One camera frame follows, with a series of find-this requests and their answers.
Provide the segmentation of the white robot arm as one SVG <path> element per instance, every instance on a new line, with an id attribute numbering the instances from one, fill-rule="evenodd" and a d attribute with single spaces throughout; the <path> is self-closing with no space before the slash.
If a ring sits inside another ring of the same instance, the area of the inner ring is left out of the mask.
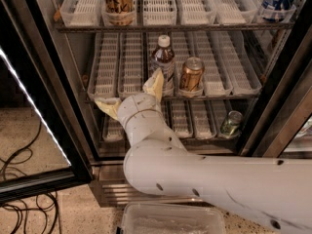
<path id="1" fill-rule="evenodd" d="M 312 163 L 189 152 L 164 120 L 163 83 L 156 69 L 141 93 L 95 99 L 128 137 L 127 182 L 146 194 L 199 198 L 281 234 L 312 234 Z"/>

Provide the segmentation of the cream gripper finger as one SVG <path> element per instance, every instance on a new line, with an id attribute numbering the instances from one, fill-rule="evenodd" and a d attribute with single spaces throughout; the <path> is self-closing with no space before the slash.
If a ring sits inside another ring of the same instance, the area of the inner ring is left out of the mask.
<path id="1" fill-rule="evenodd" d="M 119 98 L 98 97 L 95 99 L 95 103 L 102 112 L 104 112 L 105 114 L 113 118 L 114 120 L 118 119 L 117 111 L 118 111 L 119 106 L 121 105 L 121 100 Z"/>
<path id="2" fill-rule="evenodd" d="M 157 101 L 160 102 L 162 99 L 164 85 L 164 75 L 161 68 L 157 68 L 152 76 L 144 83 L 143 91 L 146 94 L 155 96 Z"/>

